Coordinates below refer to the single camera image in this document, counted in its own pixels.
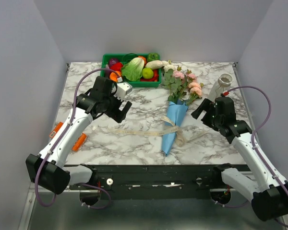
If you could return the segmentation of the pink artificial flower bouquet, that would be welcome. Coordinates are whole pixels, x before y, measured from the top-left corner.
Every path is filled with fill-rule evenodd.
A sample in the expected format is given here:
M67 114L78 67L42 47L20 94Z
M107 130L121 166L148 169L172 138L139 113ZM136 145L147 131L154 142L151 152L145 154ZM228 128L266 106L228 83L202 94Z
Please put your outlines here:
M203 96L203 83L197 81L197 77L191 70L182 71L178 66L175 71L164 72L163 84L169 90L167 101L176 103L181 100L190 106L196 100Z

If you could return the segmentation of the blue wrapping paper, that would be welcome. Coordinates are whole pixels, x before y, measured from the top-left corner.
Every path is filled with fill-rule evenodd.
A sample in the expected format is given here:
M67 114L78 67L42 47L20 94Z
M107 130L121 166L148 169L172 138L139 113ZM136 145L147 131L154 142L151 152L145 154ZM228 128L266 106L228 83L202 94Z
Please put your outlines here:
M170 122L165 121L168 128L180 127L188 110L185 102L178 100L176 103L169 102L166 117ZM165 156L168 156L174 140L176 139L176 131L163 135L161 149Z

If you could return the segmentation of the beige printed ribbon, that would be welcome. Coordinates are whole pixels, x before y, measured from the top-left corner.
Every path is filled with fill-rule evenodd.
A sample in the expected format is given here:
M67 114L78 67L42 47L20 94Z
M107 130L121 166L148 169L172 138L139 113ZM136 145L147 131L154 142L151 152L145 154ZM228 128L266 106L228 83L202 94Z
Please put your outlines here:
M139 131L139 130L135 131L135 130L126 130L126 129L117 129L117 128L108 129L108 131L114 134L154 136L154 137L159 137L159 136L164 136L167 134L175 133L176 134L175 143L179 147L182 147L184 144L189 143L208 133L207 130L202 130L202 131L197 132L190 139L186 139L185 136L183 135L182 129L179 126L177 126L172 120L170 120L167 116L161 117L161 120L170 124L168 128L162 131Z

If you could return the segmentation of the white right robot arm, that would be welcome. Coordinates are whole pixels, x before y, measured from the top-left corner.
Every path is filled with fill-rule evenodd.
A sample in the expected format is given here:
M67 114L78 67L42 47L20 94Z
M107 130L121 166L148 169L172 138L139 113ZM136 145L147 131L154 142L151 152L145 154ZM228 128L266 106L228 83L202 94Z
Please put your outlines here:
M243 120L236 118L234 102L229 97L218 97L214 102L205 98L192 112L197 119L224 136L243 157L254 180L243 175L234 166L222 164L215 167L211 182L221 188L229 185L251 203L261 221L276 219L288 214L288 180L272 165L262 149L252 143L252 130Z

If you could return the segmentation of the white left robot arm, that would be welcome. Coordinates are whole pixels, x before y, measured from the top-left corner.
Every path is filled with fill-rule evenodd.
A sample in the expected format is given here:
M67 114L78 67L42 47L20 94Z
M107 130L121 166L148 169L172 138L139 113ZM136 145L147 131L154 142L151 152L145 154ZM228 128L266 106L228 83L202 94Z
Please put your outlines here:
M97 178L92 169L78 166L73 170L64 170L67 157L83 131L101 115L107 115L121 123L132 103L127 102L120 109L132 86L126 82L116 83L98 76L91 89L79 94L70 113L51 141L37 154L30 154L26 167L31 182L53 192L61 194L69 185L79 184L86 189L96 186Z

